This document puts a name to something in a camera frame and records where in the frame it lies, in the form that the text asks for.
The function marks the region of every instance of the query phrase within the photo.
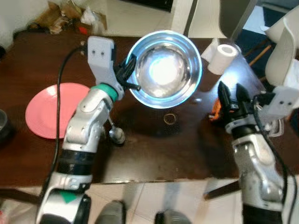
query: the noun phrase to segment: paper towel roll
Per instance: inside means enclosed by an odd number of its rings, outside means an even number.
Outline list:
[[[207,68],[216,75],[222,75],[237,55],[238,51],[236,48],[228,44],[221,44],[217,47]]]

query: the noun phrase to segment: metal bowl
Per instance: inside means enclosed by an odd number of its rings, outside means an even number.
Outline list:
[[[185,36],[163,30],[150,33],[130,50],[137,63],[129,82],[141,86],[130,90],[144,105],[170,108],[187,100],[196,90],[202,73],[201,58]]]

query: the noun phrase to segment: pink plate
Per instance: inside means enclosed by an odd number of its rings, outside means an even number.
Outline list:
[[[64,137],[69,120],[88,91],[89,88],[81,84],[60,84],[59,138]],[[38,136],[56,138],[56,110],[57,85],[53,85],[40,91],[29,102],[25,113],[27,126]]]

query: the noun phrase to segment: black cable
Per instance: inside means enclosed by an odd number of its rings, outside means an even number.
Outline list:
[[[273,152],[274,156],[276,157],[276,159],[278,160],[278,162],[280,163],[280,165],[282,166],[282,169],[283,169],[283,179],[284,179],[284,190],[283,190],[284,192],[283,192],[283,200],[282,200],[283,205],[285,204],[286,195],[287,195],[287,185],[288,185],[287,176],[288,176],[288,173],[290,174],[290,176],[292,177],[292,180],[294,181],[293,199],[292,199],[292,204],[291,204],[290,213],[289,213],[288,222],[287,222],[288,224],[290,224],[292,214],[293,214],[293,211],[294,211],[294,206],[295,206],[295,203],[296,203],[296,198],[297,198],[297,181],[296,181],[296,177],[292,173],[292,171],[288,168],[288,166],[285,165],[283,159],[280,157],[279,153],[276,151],[274,145],[272,144],[272,142],[268,138],[265,129],[263,128],[262,122],[261,122],[261,120],[258,116],[258,109],[256,107],[256,105],[258,104],[257,96],[253,97],[252,103],[253,103],[253,116],[254,116],[256,124],[257,124],[257,126],[258,126],[258,128],[261,132],[261,135],[263,136],[263,138],[265,139],[265,141],[269,145],[271,151]]]
[[[41,201],[43,200],[43,197],[44,197],[44,194],[49,186],[49,182],[50,182],[50,178],[51,178],[51,175],[52,173],[54,172],[54,169],[55,169],[55,166],[56,166],[56,163],[57,163],[57,159],[58,159],[58,152],[59,152],[59,123],[60,123],[60,83],[61,83],[61,76],[62,76],[62,73],[64,71],[64,67],[66,65],[66,63],[68,62],[68,60],[71,58],[71,56],[77,52],[77,51],[81,51],[81,50],[84,50],[84,47],[81,46],[81,47],[77,47],[75,49],[73,49],[64,59],[64,61],[62,62],[61,66],[60,66],[60,69],[59,69],[59,72],[58,72],[58,80],[57,80],[57,111],[56,111],[56,145],[55,145],[55,152],[54,152],[54,158],[53,158],[53,161],[52,161],[52,165],[51,165],[51,168],[50,168],[50,172],[43,184],[43,188],[42,188],[42,191],[40,193],[40,199]]]

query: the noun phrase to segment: table surface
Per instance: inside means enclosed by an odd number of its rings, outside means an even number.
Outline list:
[[[137,37],[112,37],[117,45],[117,63],[122,61]],[[64,57],[86,36],[21,34],[0,63],[0,108],[8,114],[16,135],[0,148],[0,186],[33,186],[43,183],[54,154],[54,140],[33,134],[25,122],[25,110],[39,91],[56,84]],[[192,39],[202,53],[211,39]],[[156,182],[231,178],[238,176],[231,136],[212,125],[207,113],[223,81],[235,92],[244,85],[253,96],[263,90],[245,59],[239,55],[222,76],[210,73],[203,60],[203,76],[196,92],[183,104],[170,109],[152,109],[139,103],[129,91],[114,105],[111,116],[126,134],[123,146],[109,138],[99,144],[93,170],[94,182]],[[95,78],[86,57],[77,54],[68,62],[62,82],[91,87]],[[174,113],[174,125],[164,123]],[[290,168],[298,172],[299,139],[285,125],[285,133],[273,139]]]

